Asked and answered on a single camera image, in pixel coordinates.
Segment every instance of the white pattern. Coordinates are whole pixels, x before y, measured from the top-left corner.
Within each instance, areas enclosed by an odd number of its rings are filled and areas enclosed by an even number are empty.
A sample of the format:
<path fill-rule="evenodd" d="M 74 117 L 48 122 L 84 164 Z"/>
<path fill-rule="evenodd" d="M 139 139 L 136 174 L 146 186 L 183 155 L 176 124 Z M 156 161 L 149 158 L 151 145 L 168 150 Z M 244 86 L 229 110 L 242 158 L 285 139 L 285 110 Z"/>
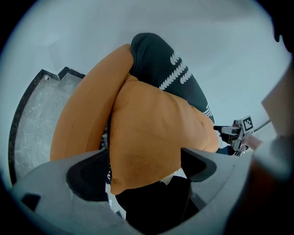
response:
<path fill-rule="evenodd" d="M 175 65 L 175 64 L 178 62 L 179 59 L 180 59 L 180 57 L 177 56 L 177 55 L 175 54 L 175 52 L 174 52 L 174 53 L 172 54 L 172 56 L 170 57 L 170 62 L 171 62 L 172 65 Z"/>
<path fill-rule="evenodd" d="M 180 82 L 184 84 L 191 76 L 192 76 L 192 73 L 188 69 L 187 72 L 184 74 L 184 76 L 181 77 Z"/>
<path fill-rule="evenodd" d="M 175 71 L 160 85 L 159 89 L 165 90 L 177 77 L 180 76 L 180 74 L 186 69 L 186 66 L 181 64 L 178 66 L 178 68 L 175 69 Z"/>
<path fill-rule="evenodd" d="M 211 110 L 206 114 L 207 117 L 211 116 L 212 113 L 211 113 Z"/>
<path fill-rule="evenodd" d="M 209 106 L 209 105 L 206 106 L 206 111 L 203 112 L 203 113 L 204 113 L 207 117 L 212 116 L 212 112 L 211 112 L 211 109 L 210 109 L 210 106 Z"/>
<path fill-rule="evenodd" d="M 207 114 L 209 111 L 210 111 L 210 106 L 207 105 L 207 106 L 206 106 L 206 111 L 204 112 L 204 114 Z"/>

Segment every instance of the black edge trim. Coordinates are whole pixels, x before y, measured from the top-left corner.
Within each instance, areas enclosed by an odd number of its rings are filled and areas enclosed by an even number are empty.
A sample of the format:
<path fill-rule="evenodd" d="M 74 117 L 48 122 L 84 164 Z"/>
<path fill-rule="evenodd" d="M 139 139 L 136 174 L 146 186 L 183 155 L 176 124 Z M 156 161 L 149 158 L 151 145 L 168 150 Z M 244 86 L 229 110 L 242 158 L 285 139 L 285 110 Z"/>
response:
<path fill-rule="evenodd" d="M 62 71 L 60 71 L 60 73 L 58 74 L 59 79 L 60 79 L 60 80 L 63 79 L 64 76 L 65 76 L 67 73 L 69 73 L 69 74 L 71 74 L 71 75 L 73 75 L 73 76 L 76 76 L 76 77 L 78 77 L 78 78 L 80 78 L 80 79 L 83 79 L 83 78 L 86 76 L 86 75 L 84 75 L 84 74 L 82 74 L 82 73 L 79 73 L 79 72 L 77 72 L 77 71 L 75 71 L 75 70 L 69 68 L 69 67 L 64 67 L 64 69 L 63 69 Z"/>
<path fill-rule="evenodd" d="M 48 71 L 46 71 L 44 69 L 42 69 L 42 70 L 43 70 L 43 76 L 44 75 L 49 75 L 52 79 L 54 79 L 54 80 L 56 80 L 58 82 L 60 81 L 59 78 L 58 78 L 58 76 L 56 74 L 53 74 L 51 72 L 48 72 Z"/>

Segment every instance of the orange pillow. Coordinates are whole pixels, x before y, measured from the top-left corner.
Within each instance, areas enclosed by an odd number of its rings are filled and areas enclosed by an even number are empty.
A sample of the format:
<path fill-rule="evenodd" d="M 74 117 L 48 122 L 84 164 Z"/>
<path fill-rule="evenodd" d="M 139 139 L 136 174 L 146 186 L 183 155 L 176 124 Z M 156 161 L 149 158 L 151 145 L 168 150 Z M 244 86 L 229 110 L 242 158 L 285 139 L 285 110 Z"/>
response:
<path fill-rule="evenodd" d="M 116 95 L 134 63 L 130 45 L 111 52 L 70 96 L 53 135 L 50 161 L 99 149 Z"/>
<path fill-rule="evenodd" d="M 181 167 L 181 148 L 215 152 L 213 122 L 184 99 L 129 75 L 113 106 L 111 193 L 155 183 Z"/>

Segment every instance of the black fabric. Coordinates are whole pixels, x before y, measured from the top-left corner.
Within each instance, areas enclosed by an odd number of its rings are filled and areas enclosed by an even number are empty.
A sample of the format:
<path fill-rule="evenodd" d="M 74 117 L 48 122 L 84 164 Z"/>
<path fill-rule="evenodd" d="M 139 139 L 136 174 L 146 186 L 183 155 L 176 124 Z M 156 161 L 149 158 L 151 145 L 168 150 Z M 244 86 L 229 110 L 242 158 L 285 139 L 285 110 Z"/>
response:
<path fill-rule="evenodd" d="M 134 58 L 131 75 L 177 95 L 199 111 L 208 113 L 206 97 L 196 79 L 181 58 L 176 60 L 176 55 L 173 57 L 174 50 L 161 37 L 152 33 L 136 35 L 131 43 L 131 53 Z"/>
<path fill-rule="evenodd" d="M 198 212 L 189 199 L 190 181 L 174 176 L 166 185 L 156 182 L 125 190 L 116 199 L 126 211 L 126 220 L 144 234 L 159 234 Z"/>
<path fill-rule="evenodd" d="M 109 150 L 105 149 L 71 166 L 66 174 L 67 184 L 86 201 L 108 201 L 105 181 L 109 166 Z"/>
<path fill-rule="evenodd" d="M 235 154 L 235 150 L 232 148 L 232 146 L 228 145 L 222 149 L 218 149 L 216 151 L 216 153 L 220 153 L 220 154 L 224 154 L 224 155 L 234 155 Z"/>

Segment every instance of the white wall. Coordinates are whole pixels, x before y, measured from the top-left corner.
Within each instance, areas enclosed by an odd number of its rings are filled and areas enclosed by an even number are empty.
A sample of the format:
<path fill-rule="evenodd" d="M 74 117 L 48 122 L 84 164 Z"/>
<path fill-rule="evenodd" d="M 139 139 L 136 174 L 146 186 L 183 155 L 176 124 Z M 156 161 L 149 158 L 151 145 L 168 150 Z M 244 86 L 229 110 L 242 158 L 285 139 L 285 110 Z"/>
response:
<path fill-rule="evenodd" d="M 0 61 L 0 171 L 10 185 L 7 150 L 15 109 L 40 71 L 88 73 L 140 32 L 163 37 L 194 73 L 216 124 L 268 117 L 260 102 L 290 61 L 269 17 L 244 0 L 41 1 L 11 36 Z"/>

